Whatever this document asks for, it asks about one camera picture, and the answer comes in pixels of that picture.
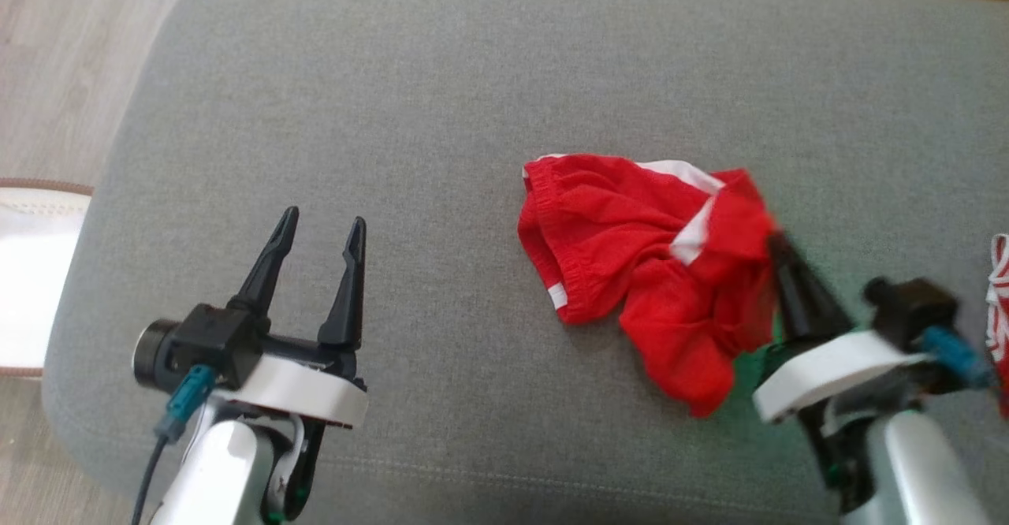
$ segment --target wooden floor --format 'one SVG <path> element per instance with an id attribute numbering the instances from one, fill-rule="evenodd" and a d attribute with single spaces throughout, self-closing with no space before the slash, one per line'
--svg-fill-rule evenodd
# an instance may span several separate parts
<path id="1" fill-rule="evenodd" d="M 94 186 L 178 0 L 0 0 L 0 177 Z M 0 379 L 0 524 L 127 523 L 52 437 L 39 382 Z"/>

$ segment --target teal connector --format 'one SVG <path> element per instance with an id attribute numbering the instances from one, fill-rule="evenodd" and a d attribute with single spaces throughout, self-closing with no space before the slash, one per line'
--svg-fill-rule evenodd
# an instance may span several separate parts
<path id="1" fill-rule="evenodd" d="M 214 391 L 217 382 L 217 372 L 206 365 L 194 365 L 186 375 L 183 383 L 165 405 L 164 416 L 154 427 L 154 434 L 164 437 L 170 444 L 175 444 L 186 432 L 186 424 L 193 413 L 207 400 Z"/>
<path id="2" fill-rule="evenodd" d="M 936 361 L 957 374 L 971 388 L 985 389 L 998 385 L 994 368 L 947 328 L 926 328 L 921 346 L 925 351 L 933 353 Z"/>

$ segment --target red garment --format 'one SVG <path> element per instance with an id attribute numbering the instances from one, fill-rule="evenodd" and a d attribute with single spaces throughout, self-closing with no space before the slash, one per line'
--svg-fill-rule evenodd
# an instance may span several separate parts
<path id="1" fill-rule="evenodd" d="M 572 154 L 524 175 L 519 237 L 561 320 L 590 322 L 626 298 L 621 327 L 649 377 L 693 416 L 713 413 L 733 359 L 771 340 L 775 226 L 746 171 Z"/>
<path id="2" fill-rule="evenodd" d="M 1000 408 L 1009 418 L 1009 234 L 992 238 L 992 274 L 988 277 L 988 351 L 1002 380 Z"/>

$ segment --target gray ottoman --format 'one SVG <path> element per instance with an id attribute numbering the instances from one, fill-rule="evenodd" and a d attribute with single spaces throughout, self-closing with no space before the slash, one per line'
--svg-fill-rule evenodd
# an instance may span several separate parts
<path id="1" fill-rule="evenodd" d="M 754 413 L 757 358 L 694 420 L 615 320 L 558 322 L 516 235 L 522 165 L 747 167 L 854 312 L 869 278 L 927 275 L 981 338 L 1009 229 L 1006 29 L 1009 5 L 970 0 L 182 0 L 85 223 L 47 415 L 132 496 L 165 401 L 133 383 L 137 333 L 223 304 L 297 204 L 276 332 L 314 337 L 353 216 L 369 231 L 371 408 L 327 434 L 301 522 L 832 522 L 798 428 Z M 932 405 L 1009 514 L 994 407 Z"/>

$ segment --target black cable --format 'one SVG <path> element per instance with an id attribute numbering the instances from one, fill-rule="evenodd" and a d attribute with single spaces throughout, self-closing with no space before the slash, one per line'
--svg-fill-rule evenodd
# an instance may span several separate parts
<path id="1" fill-rule="evenodd" d="M 167 436 L 158 436 L 157 443 L 154 444 L 154 451 L 150 453 L 147 460 L 147 469 L 143 470 L 143 480 L 140 482 L 140 492 L 136 495 L 136 505 L 133 506 L 133 518 L 130 525 L 140 525 L 140 518 L 143 516 L 143 502 L 147 499 L 147 490 L 150 489 L 150 479 L 154 478 L 154 466 L 161 457 L 164 446 L 169 443 Z"/>

